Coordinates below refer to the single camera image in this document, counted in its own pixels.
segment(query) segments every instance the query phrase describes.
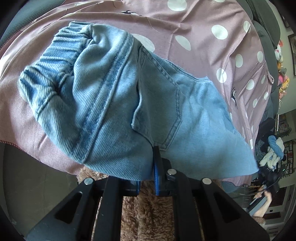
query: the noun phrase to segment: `cable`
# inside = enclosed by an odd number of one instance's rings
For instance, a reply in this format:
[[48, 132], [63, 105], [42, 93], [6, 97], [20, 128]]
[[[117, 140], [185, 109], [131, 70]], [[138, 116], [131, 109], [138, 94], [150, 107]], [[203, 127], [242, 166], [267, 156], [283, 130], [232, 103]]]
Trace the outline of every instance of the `cable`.
[[233, 197], [232, 199], [235, 199], [235, 198], [239, 198], [239, 197], [244, 197], [244, 196], [252, 196], [252, 195], [256, 195], [257, 193], [263, 193], [264, 191], [266, 191], [268, 188], [272, 187], [274, 184], [276, 184], [279, 180], [281, 179], [281, 177], [279, 177], [273, 184], [269, 185], [267, 188], [264, 188], [263, 190], [261, 191], [257, 191], [257, 192], [254, 192], [254, 193], [250, 193], [250, 194], [243, 194], [243, 195], [240, 195], [240, 196], [236, 196], [236, 197]]

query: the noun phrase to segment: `floor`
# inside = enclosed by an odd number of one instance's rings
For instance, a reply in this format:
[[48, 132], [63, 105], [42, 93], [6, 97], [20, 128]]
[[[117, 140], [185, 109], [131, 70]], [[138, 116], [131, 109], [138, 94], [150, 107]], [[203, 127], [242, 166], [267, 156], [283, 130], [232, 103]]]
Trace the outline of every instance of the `floor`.
[[76, 176], [37, 161], [5, 145], [3, 186], [9, 217], [25, 237], [76, 186]]

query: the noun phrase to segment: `person's hand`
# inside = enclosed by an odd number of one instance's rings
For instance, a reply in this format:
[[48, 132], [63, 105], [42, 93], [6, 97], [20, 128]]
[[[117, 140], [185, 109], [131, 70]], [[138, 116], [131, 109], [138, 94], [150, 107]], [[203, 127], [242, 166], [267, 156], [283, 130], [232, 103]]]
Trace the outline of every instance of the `person's hand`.
[[[264, 185], [262, 185], [259, 189], [258, 189], [258, 193], [256, 193], [256, 195], [254, 196], [254, 199], [255, 198], [261, 198], [262, 197], [262, 190], [263, 190], [263, 187], [264, 187]], [[267, 190], [265, 190], [265, 191], [263, 191], [264, 192], [264, 196], [267, 198], [267, 201], [269, 202], [269, 203], [271, 203], [271, 201], [272, 201], [272, 196], [271, 196], [271, 193], [269, 192], [269, 191], [267, 191]]]
[[[255, 195], [254, 198], [260, 198], [262, 197], [262, 190], [263, 190], [263, 186], [261, 186], [258, 189], [258, 193]], [[264, 190], [264, 195], [267, 198], [266, 202], [263, 204], [263, 206], [261, 208], [259, 208], [259, 210], [257, 212], [254, 213], [253, 217], [263, 217], [264, 214], [266, 213], [266, 211], [268, 210], [269, 205], [271, 204], [272, 201], [272, 197], [271, 197], [271, 193], [267, 190]]]
[[262, 197], [262, 190], [263, 190], [263, 187], [264, 185], [262, 185], [259, 189], [258, 189], [258, 192], [256, 193], [256, 195], [254, 196], [254, 199], [255, 198], [261, 198]]
[[265, 190], [264, 191], [264, 195], [267, 198], [267, 201], [268, 202], [271, 202], [272, 201], [272, 196], [271, 196], [271, 193], [269, 191]]

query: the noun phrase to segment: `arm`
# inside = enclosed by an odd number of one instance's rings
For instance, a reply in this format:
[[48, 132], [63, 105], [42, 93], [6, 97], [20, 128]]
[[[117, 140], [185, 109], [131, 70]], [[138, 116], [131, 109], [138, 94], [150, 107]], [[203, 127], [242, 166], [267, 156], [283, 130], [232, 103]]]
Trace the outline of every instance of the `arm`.
[[[261, 217], [262, 218], [264, 216], [264, 214], [266, 213], [269, 205], [271, 204], [271, 201], [272, 201], [271, 193], [268, 191], [264, 191], [264, 195], [266, 196], [267, 201], [263, 204], [263, 206], [257, 212], [254, 213], [253, 217]], [[262, 196], [262, 194], [258, 193], [258, 194], [256, 194], [255, 197], [258, 198], [261, 196]]]

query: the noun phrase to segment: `black clamp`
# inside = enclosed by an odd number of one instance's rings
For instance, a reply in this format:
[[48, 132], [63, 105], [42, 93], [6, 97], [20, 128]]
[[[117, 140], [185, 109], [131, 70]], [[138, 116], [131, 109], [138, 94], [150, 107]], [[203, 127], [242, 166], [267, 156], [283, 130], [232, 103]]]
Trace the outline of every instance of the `black clamp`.
[[[154, 152], [155, 191], [172, 196], [175, 240], [268, 241], [267, 232], [209, 178], [188, 178]], [[29, 233], [27, 241], [119, 241], [123, 196], [137, 196], [140, 182], [85, 179]]]

